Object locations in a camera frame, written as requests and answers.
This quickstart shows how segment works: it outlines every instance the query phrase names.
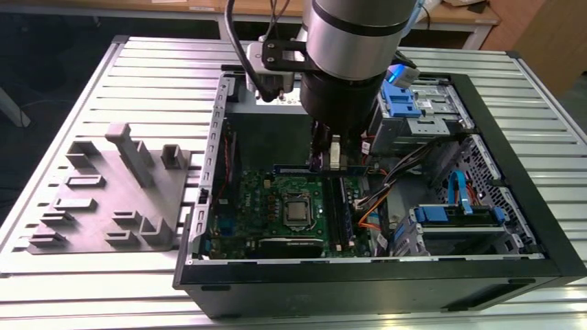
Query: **green circuit board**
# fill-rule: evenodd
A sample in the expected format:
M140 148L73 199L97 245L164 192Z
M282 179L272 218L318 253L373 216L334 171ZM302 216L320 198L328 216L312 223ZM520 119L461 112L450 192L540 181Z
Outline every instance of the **green circuit board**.
M345 178L348 199L360 195L358 179ZM300 202L308 205L308 220L302 225L285 225L286 204ZM324 241L324 257L362 256L368 238L353 237L354 246L337 251L330 249L328 221L324 209L321 180L310 177L272 177L257 170L241 173L238 205L234 219L217 219L216 227L232 225L230 234L212 239L213 259L245 259L245 248L253 237L298 237Z

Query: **black case frame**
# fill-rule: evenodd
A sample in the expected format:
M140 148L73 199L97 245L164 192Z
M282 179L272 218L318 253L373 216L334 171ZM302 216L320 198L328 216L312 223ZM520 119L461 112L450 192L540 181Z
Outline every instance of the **black case frame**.
M210 318L478 310L524 292L564 285L587 275L470 79L460 74L421 77L450 81L547 258L185 265L185 234L173 287L186 291Z

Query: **black cylinder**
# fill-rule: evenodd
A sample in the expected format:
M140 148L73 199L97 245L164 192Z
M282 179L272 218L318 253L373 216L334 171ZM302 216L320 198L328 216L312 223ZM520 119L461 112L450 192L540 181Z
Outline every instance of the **black cylinder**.
M384 77L384 72L362 81L337 79L326 74L301 75L301 106L332 134L344 135L364 124Z

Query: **wooden table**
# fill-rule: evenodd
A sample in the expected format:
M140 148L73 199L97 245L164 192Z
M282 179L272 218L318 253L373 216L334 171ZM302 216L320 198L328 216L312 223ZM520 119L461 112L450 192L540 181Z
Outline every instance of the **wooden table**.
M149 19L204 19L218 23L220 39L228 40L224 27L225 0L186 0L153 3L150 0L0 0L0 12L58 14L94 17L133 17ZM290 0L281 23L300 23L302 0ZM234 3L234 21L266 22L270 14L268 0L238 0ZM477 50L500 18L490 8L481 14L442 3L430 12L430 30L468 32L462 49ZM425 30L425 18L414 24Z

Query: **cpu socket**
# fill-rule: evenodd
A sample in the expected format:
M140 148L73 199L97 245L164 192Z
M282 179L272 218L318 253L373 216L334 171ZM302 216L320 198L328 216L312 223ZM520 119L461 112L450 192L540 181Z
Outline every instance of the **cpu socket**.
M301 230L312 224L308 197L285 197L282 209L282 224L293 230Z

